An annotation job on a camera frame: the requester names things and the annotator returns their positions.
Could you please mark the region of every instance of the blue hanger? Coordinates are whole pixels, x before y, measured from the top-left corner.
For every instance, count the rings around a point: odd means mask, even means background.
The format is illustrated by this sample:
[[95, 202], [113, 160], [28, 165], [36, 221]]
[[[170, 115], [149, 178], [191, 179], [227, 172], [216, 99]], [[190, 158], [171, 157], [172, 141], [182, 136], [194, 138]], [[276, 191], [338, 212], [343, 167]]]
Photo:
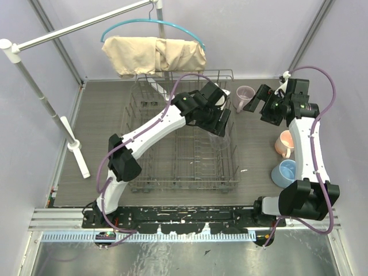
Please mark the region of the blue hanger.
[[184, 29], [183, 27], [167, 22], [167, 21], [161, 21], [161, 20], [156, 20], [156, 19], [132, 19], [132, 20], [126, 20], [120, 23], [117, 23], [111, 27], [109, 27], [107, 30], [105, 30], [101, 36], [101, 42], [104, 42], [104, 37], [105, 35], [110, 32], [112, 29], [115, 29], [116, 27], [119, 27], [121, 25], [125, 25], [125, 24], [129, 24], [129, 23], [134, 23], [134, 22], [150, 22], [150, 23], [160, 23], [160, 24], [164, 24], [164, 25], [168, 25], [168, 26], [172, 26], [174, 28], [177, 28], [179, 30], [182, 30], [183, 32], [189, 34], [192, 38], [194, 38], [195, 40], [197, 40], [199, 42], [199, 44], [201, 45], [203, 51], [206, 51], [205, 48], [205, 44], [203, 44], [202, 40], [200, 40], [200, 38], [198, 36], [196, 36], [194, 33], [189, 32], [187, 29]]

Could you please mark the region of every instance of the white wall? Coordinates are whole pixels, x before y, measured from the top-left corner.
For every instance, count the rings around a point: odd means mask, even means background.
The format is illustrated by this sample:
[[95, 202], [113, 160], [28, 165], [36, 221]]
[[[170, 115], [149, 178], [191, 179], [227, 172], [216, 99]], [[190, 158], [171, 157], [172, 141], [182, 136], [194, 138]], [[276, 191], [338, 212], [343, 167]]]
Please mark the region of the white wall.
[[[42, 35], [24, 0], [0, 0], [0, 39], [21, 43]], [[78, 84], [52, 42], [21, 54], [24, 64], [57, 112], [69, 116]], [[18, 270], [34, 208], [43, 208], [62, 134], [17, 68], [0, 53], [0, 269]]]
[[[41, 0], [54, 27], [62, 28], [137, 0]], [[164, 0], [164, 19], [195, 33], [206, 45], [207, 69], [233, 69], [238, 78], [267, 78], [287, 68], [322, 0]], [[89, 79], [117, 79], [101, 51], [102, 32], [133, 18], [148, 18], [142, 7], [63, 38], [80, 72]], [[167, 38], [192, 38], [166, 26]], [[134, 23], [109, 33], [158, 36], [158, 26]]]
[[[336, 203], [344, 241], [355, 275], [368, 275], [368, 2], [336, 1], [301, 65], [328, 71], [336, 82], [335, 106], [321, 122], [321, 148], [331, 182], [340, 186]], [[331, 100], [329, 82], [318, 73], [310, 79], [310, 102], [324, 108]]]

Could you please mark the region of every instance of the metal wire basket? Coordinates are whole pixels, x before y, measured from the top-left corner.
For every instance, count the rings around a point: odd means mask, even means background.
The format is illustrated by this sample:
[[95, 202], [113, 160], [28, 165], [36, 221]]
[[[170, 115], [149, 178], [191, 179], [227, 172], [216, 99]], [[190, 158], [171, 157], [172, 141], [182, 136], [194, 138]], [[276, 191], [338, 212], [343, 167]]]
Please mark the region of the metal wire basket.
[[[207, 76], [215, 77], [223, 89], [231, 75], [211, 71]], [[171, 91], [178, 77], [138, 78], [132, 89], [129, 104], [125, 109], [121, 135], [134, 131], [165, 107], [165, 101], [158, 93], [160, 87]], [[176, 92], [200, 90], [206, 80], [183, 79]], [[228, 126], [230, 145], [223, 150], [214, 149], [208, 133], [197, 127], [184, 126], [147, 150], [138, 160], [141, 174], [129, 183], [132, 191], [150, 192], [155, 189], [211, 189], [224, 193], [234, 189], [239, 182], [239, 157], [237, 155], [236, 130], [231, 114]]]

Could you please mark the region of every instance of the towel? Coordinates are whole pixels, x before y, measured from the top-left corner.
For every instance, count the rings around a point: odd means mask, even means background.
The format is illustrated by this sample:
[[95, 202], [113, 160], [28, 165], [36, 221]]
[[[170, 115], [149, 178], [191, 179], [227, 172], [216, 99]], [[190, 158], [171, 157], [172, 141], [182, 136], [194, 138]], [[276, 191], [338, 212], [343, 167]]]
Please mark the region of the towel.
[[120, 76], [203, 71], [206, 65], [205, 53], [197, 41], [113, 36], [106, 39], [102, 50]]

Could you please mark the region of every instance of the wire rack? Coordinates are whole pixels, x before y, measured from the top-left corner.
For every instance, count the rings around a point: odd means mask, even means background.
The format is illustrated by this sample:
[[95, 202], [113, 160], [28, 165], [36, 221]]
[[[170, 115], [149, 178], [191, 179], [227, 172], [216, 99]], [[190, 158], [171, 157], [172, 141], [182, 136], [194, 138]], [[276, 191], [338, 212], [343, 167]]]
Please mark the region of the wire rack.
[[[220, 74], [220, 70], [206, 72], [223, 89], [233, 80], [232, 71], [228, 75]], [[177, 78], [171, 74], [169, 78], [136, 79], [125, 108], [121, 135], [134, 131], [163, 110], [166, 103], [157, 90], [160, 86], [171, 91]], [[206, 82], [197, 77], [183, 79], [176, 92], [199, 90]], [[156, 189], [209, 189], [227, 193], [234, 189], [240, 174], [233, 114], [227, 131], [231, 142], [221, 151], [212, 148], [208, 133], [200, 128], [184, 126], [171, 132], [138, 160], [142, 172], [129, 183], [131, 190], [147, 193]]]

